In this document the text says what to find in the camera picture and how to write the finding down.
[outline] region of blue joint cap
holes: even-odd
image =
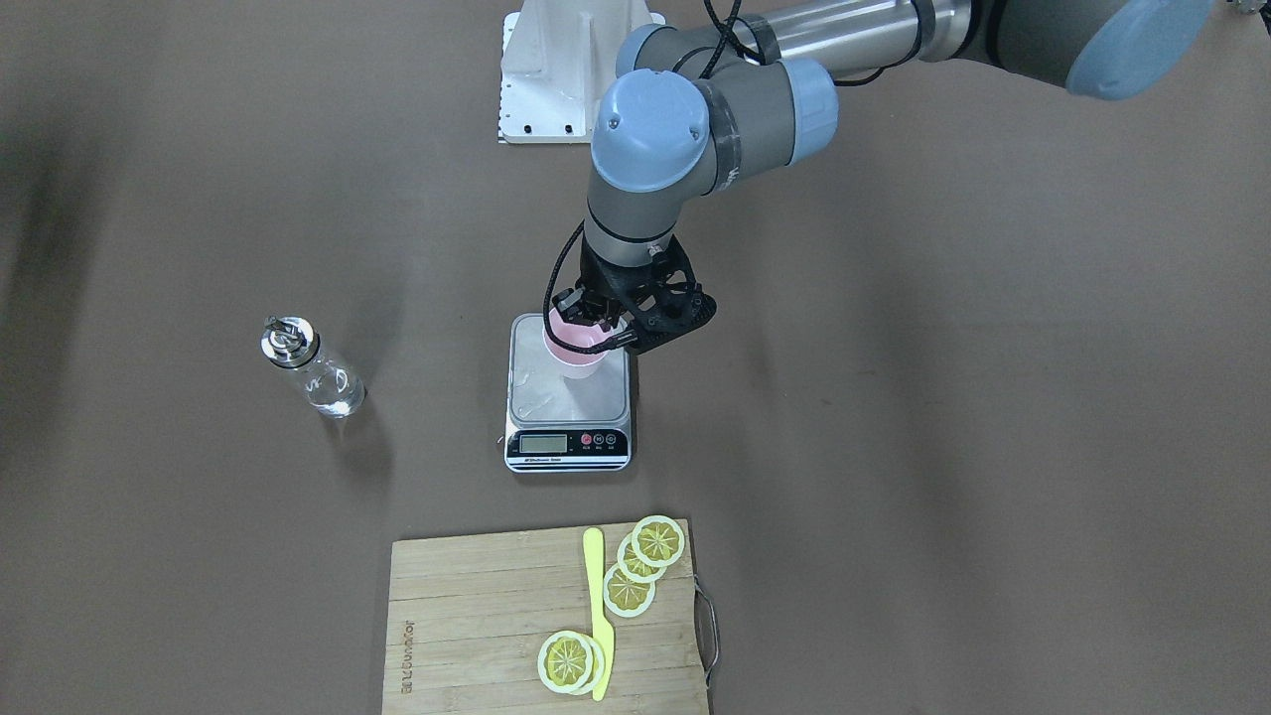
[[[839,128],[839,90],[816,60],[778,60],[794,97],[794,152],[791,164],[826,147]]]
[[[648,38],[652,37],[655,32],[667,28],[675,29],[671,25],[660,25],[657,23],[639,25],[633,29],[618,48],[618,61],[614,62],[614,76],[623,76],[624,74],[634,70],[636,60],[639,58],[639,51],[644,48],[644,43],[648,42]]]
[[[1214,0],[1130,0],[1068,71],[1068,91],[1127,99],[1166,76],[1209,19]]]
[[[710,141],[702,91],[675,72],[636,70],[618,77],[600,100],[591,163],[613,187],[648,193],[680,180]]]

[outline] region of wooden cutting board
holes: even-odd
[[[688,535],[688,522],[680,526]],[[600,527],[606,570],[634,527]],[[691,542],[657,582],[648,611],[609,613],[614,669],[602,701],[557,695],[539,682],[539,648],[549,635],[591,631],[586,528],[394,544],[384,715],[708,715]]]

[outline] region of cup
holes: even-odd
[[[548,323],[550,323],[552,331],[555,333],[557,337],[569,344],[577,344],[578,347],[591,347],[592,344],[599,344],[610,334],[599,324],[576,325],[573,323],[567,323],[555,307],[548,312]],[[600,363],[605,359],[606,353],[596,352],[595,354],[585,354],[582,352],[574,352],[573,349],[566,349],[555,342],[552,342],[552,338],[548,337],[547,329],[543,330],[543,344],[545,344],[548,352],[555,357],[557,364],[561,366],[561,375],[573,381],[581,381],[591,377],[592,373],[599,371]]]

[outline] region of lime slice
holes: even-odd
[[[679,561],[684,542],[684,530],[670,517],[644,517],[632,530],[632,551],[655,569]]]
[[[587,639],[587,641],[591,644],[591,655],[594,663],[591,667],[591,678],[587,679],[587,685],[582,686],[576,691],[569,692],[569,695],[587,695],[588,692],[596,690],[596,686],[600,685],[600,678],[605,676],[604,649],[600,648],[600,644],[596,643],[596,639],[588,635],[583,635],[582,638]]]
[[[632,551],[632,535],[627,535],[618,546],[618,570],[637,584],[651,584],[666,573],[666,569],[655,569],[636,556]]]
[[[648,611],[655,593],[657,593],[656,583],[638,584],[628,579],[618,570],[618,564],[614,564],[605,574],[605,591],[601,596],[614,616],[634,618]]]
[[[576,631],[558,631],[539,649],[539,679],[552,692],[571,693],[586,685],[595,668],[591,639]]]

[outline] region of silver lid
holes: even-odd
[[[299,368],[318,351],[318,333],[304,317],[269,315],[261,335],[261,351],[280,368]]]

